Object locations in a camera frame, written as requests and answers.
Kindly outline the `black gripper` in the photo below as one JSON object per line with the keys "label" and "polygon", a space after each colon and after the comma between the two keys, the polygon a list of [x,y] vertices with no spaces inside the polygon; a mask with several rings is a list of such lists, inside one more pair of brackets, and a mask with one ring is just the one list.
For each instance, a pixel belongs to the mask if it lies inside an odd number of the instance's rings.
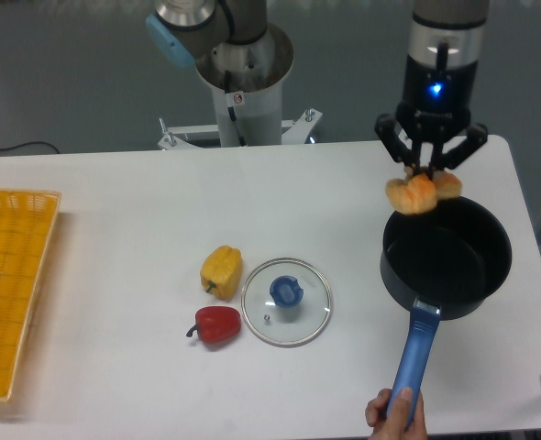
{"label": "black gripper", "polygon": [[[488,128],[470,124],[470,97],[478,63],[438,71],[413,58],[406,60],[403,97],[393,114],[379,115],[375,133],[392,160],[402,163],[412,177],[421,173],[422,142],[432,143],[428,177],[438,171],[454,170],[488,140]],[[408,148],[395,131],[400,124],[411,139]],[[443,147],[460,132],[466,137],[448,152]]]}

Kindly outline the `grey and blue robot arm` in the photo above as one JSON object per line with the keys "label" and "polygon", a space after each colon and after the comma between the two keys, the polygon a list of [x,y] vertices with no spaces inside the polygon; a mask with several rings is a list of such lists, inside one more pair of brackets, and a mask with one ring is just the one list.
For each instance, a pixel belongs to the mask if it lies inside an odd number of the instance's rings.
{"label": "grey and blue robot arm", "polygon": [[[470,120],[486,1],[417,1],[403,83],[392,114],[375,131],[413,174],[455,169],[487,140]],[[193,66],[209,86],[223,146],[282,141],[282,84],[293,44],[263,1],[159,1],[146,27],[164,57]]]}

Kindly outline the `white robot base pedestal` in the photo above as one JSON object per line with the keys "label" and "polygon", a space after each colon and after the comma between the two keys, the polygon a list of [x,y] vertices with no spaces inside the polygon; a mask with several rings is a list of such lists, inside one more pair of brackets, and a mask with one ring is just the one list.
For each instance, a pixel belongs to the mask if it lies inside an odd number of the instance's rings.
{"label": "white robot base pedestal", "polygon": [[156,14],[146,20],[165,57],[193,66],[209,88],[224,147],[280,144],[282,106],[292,98],[326,99],[356,132],[396,105],[406,61],[398,35],[358,21],[310,24],[293,25],[290,37],[265,17],[221,10],[189,27]]}

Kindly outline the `person's hand holding pan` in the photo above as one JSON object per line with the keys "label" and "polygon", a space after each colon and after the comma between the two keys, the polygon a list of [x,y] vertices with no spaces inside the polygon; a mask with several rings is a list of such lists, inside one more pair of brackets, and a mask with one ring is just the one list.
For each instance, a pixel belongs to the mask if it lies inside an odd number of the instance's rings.
{"label": "person's hand holding pan", "polygon": [[370,439],[423,439],[428,438],[425,423],[425,405],[423,394],[419,393],[414,408],[414,418],[407,424],[413,391],[404,388],[396,396],[391,410],[392,390],[381,389],[377,396],[370,400],[365,409],[367,425],[372,429]]}

